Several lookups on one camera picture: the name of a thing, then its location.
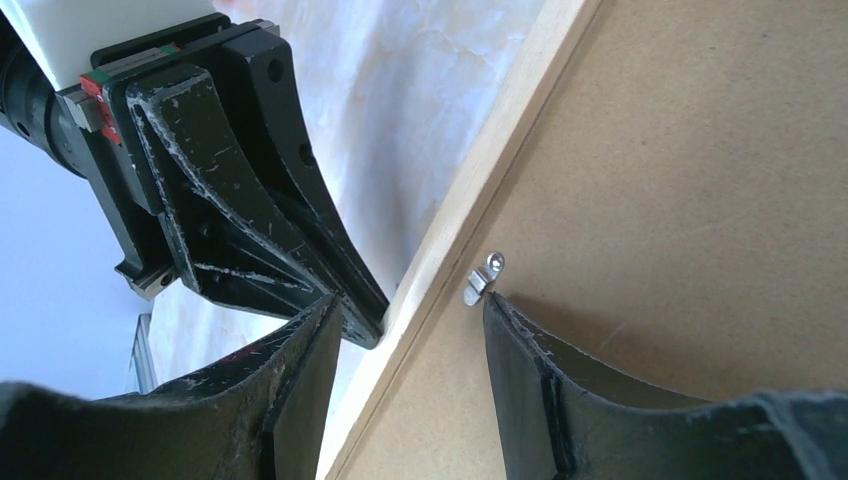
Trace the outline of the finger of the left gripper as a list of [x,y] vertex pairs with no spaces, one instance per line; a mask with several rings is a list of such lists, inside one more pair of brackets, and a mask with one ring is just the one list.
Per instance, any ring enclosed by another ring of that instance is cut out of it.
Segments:
[[207,70],[175,66],[136,80],[126,102],[188,288],[277,317],[342,296],[327,262],[260,182]]
[[353,245],[312,150],[290,44],[258,25],[225,42],[223,92],[238,143],[291,226],[284,253],[309,283],[346,308],[343,336],[367,350],[381,340],[388,299]]

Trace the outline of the brown backing board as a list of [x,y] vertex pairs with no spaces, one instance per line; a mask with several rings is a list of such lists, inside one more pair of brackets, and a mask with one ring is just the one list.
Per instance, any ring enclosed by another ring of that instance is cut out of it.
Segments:
[[333,479],[500,479],[495,290],[637,378],[847,385],[847,5],[606,1]]

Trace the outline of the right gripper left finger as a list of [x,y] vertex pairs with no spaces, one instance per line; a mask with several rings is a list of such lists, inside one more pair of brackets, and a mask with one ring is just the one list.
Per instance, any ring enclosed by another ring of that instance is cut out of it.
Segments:
[[148,394],[1,387],[5,479],[313,479],[342,333],[325,296],[283,327]]

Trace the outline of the wooden picture frame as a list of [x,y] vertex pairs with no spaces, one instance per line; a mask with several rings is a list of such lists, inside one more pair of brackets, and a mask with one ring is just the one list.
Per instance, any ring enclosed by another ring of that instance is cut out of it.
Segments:
[[365,353],[327,422],[316,478],[342,474],[601,5],[546,1],[541,6],[391,301],[383,340]]

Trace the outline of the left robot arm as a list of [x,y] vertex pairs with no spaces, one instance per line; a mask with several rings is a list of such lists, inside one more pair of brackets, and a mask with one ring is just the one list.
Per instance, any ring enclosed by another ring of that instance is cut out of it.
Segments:
[[56,90],[3,21],[1,124],[89,183],[139,296],[181,281],[217,305],[291,318],[334,294],[345,339],[379,343],[388,299],[328,191],[274,24],[208,14],[84,66]]

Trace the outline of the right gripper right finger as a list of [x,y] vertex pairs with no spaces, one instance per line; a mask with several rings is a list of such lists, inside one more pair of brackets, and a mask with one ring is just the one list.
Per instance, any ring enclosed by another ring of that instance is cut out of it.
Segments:
[[710,402],[630,376],[497,293],[485,351],[510,479],[843,479],[847,394]]

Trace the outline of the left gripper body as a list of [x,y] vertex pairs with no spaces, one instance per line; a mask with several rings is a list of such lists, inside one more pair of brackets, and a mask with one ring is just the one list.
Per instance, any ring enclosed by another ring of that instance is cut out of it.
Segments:
[[123,251],[117,270],[142,296],[153,297],[183,278],[148,156],[127,106],[127,87],[170,67],[203,68],[212,76],[233,129],[225,109],[222,46],[239,36],[244,25],[279,36],[278,26],[269,20],[236,23],[220,13],[205,15],[95,51],[88,71],[56,98],[66,143],[55,144],[53,156],[92,186]]

